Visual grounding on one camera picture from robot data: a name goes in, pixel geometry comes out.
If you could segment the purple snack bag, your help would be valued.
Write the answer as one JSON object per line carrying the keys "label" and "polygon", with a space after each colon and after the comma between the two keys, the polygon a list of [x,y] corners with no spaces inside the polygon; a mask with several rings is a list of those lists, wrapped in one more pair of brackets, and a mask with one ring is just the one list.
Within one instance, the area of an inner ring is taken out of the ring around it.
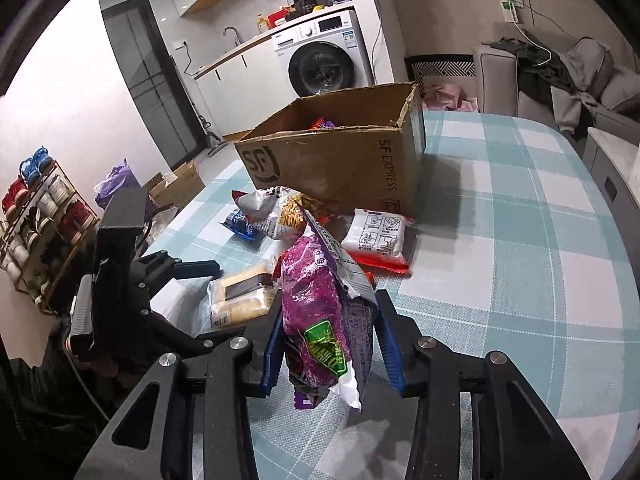
{"label": "purple snack bag", "polygon": [[378,303],[367,275],[306,209],[303,234],[281,256],[282,323],[295,407],[329,394],[362,409]]}

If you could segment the red snack bag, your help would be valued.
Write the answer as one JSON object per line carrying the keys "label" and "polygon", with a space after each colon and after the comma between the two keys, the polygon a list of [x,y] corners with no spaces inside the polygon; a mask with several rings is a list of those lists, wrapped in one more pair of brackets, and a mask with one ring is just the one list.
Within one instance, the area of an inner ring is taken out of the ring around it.
{"label": "red snack bag", "polygon": [[335,125],[330,120],[321,117],[312,124],[311,128],[313,128],[314,130],[334,129]]}

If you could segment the clear cracker packet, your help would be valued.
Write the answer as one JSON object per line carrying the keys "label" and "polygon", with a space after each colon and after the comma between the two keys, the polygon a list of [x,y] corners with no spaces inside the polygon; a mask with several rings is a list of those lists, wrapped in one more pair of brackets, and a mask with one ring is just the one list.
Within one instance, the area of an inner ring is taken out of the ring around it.
{"label": "clear cracker packet", "polygon": [[272,260],[210,281],[207,286],[209,318],[213,330],[243,325],[266,315],[277,293]]}

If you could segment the white orange snack bag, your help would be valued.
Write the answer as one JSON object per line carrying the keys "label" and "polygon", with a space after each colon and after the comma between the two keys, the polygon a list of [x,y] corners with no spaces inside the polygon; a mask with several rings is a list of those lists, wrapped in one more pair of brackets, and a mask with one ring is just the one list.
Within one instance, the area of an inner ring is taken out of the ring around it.
{"label": "white orange snack bag", "polygon": [[247,242],[261,236],[295,242],[306,232],[305,212],[322,226],[338,215],[337,204],[316,200],[286,186],[253,192],[235,190],[231,196],[235,208],[222,225]]}

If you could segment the shoe rack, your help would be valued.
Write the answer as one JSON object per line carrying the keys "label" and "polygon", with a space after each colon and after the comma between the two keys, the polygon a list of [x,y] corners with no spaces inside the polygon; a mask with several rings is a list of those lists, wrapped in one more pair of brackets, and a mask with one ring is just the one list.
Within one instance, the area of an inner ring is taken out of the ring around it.
{"label": "shoe rack", "polygon": [[70,310],[99,216],[44,148],[18,166],[1,197],[1,270],[38,311]]}

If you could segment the purple tote bag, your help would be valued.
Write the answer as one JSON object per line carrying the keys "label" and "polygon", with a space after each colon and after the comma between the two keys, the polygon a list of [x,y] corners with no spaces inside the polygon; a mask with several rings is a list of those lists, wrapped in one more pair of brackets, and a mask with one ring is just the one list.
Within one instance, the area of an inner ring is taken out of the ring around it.
{"label": "purple tote bag", "polygon": [[113,195],[121,188],[140,188],[141,184],[134,175],[126,159],[112,168],[111,172],[94,187],[94,201],[103,210]]}

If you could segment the white kitchen cabinet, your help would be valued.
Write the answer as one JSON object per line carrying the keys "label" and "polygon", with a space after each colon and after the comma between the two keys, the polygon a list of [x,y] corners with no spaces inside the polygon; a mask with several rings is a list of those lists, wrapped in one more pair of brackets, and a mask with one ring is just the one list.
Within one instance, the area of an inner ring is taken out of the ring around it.
{"label": "white kitchen cabinet", "polygon": [[222,136],[252,130],[296,99],[270,40],[222,62],[196,83]]}

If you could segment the teal checkered tablecloth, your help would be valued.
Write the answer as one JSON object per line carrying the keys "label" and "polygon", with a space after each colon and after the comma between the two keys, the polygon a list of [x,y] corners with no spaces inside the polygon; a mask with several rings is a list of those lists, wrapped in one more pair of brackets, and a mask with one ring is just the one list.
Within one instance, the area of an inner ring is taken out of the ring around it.
{"label": "teal checkered tablecloth", "polygon": [[[500,350],[558,420],[593,479],[612,479],[639,427],[639,296],[620,232],[559,133],[506,116],[425,112],[427,161],[408,278],[380,276],[399,313],[450,349]],[[149,252],[215,259],[235,273],[280,252],[221,221],[253,191],[221,162]],[[390,386],[375,341],[362,412],[335,396],[293,408],[286,367],[250,401],[261,479],[403,479],[416,400]]]}

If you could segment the brown cardboard box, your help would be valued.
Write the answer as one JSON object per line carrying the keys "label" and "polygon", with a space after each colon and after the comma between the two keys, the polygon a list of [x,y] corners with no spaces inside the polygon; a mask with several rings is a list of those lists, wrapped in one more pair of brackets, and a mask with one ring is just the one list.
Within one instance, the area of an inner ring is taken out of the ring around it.
{"label": "brown cardboard box", "polygon": [[[319,118],[334,129],[314,130]],[[298,98],[235,144],[255,188],[412,217],[426,134],[417,84],[379,84]]]}

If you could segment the pink cloth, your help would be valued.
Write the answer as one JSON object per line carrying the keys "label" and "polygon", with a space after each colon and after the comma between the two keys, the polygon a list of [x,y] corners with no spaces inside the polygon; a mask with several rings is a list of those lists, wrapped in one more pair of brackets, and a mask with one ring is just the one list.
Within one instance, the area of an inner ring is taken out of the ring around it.
{"label": "pink cloth", "polygon": [[467,96],[458,84],[439,84],[428,88],[423,97],[423,107],[434,112],[477,113],[477,98]]}

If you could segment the white side table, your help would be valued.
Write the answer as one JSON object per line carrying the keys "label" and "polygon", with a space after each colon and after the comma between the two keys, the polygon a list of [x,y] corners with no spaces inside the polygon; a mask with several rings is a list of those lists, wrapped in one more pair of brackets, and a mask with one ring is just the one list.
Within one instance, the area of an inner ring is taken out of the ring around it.
{"label": "white side table", "polygon": [[639,147],[590,127],[582,161],[630,246],[639,244]]}

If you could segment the grey sofa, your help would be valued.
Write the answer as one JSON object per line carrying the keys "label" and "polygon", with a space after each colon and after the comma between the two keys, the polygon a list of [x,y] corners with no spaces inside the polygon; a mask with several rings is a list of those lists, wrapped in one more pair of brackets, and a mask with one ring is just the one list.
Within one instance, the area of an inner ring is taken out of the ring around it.
{"label": "grey sofa", "polygon": [[606,44],[506,23],[494,34],[473,52],[481,112],[540,122],[576,150],[590,127],[639,143],[639,74]]}

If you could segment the dark clothes pile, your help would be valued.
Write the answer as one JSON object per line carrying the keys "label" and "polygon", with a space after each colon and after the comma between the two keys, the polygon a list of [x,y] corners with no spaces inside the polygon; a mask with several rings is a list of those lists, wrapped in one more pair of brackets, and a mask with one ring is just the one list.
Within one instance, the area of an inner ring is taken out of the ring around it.
{"label": "dark clothes pile", "polygon": [[476,60],[485,113],[540,122],[574,140],[593,125],[613,69],[608,48],[588,37],[564,52],[502,38]]}

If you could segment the grey pillow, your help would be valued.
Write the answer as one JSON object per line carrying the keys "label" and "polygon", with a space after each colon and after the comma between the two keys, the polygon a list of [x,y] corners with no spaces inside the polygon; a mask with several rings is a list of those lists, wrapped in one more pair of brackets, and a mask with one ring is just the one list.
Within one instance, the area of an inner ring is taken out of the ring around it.
{"label": "grey pillow", "polygon": [[640,76],[626,68],[614,67],[600,103],[612,112],[633,115],[639,111]]}

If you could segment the white wall socket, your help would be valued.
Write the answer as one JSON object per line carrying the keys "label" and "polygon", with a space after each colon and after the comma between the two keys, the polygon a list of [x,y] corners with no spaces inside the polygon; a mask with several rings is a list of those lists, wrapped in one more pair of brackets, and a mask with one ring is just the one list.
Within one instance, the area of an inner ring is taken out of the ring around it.
{"label": "white wall socket", "polygon": [[518,24],[520,17],[518,9],[524,8],[524,0],[500,0],[503,19],[508,23]]}

